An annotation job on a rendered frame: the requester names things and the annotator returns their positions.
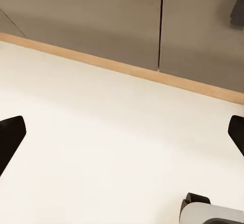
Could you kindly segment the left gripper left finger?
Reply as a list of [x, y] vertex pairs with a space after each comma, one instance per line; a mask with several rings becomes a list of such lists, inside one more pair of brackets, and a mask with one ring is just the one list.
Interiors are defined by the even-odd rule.
[[0, 121], [0, 176], [26, 136], [22, 115]]

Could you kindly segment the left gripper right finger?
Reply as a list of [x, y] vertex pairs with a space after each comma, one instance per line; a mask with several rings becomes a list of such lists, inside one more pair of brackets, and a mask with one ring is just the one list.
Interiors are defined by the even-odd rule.
[[232, 115], [228, 134], [244, 156], [244, 117]]

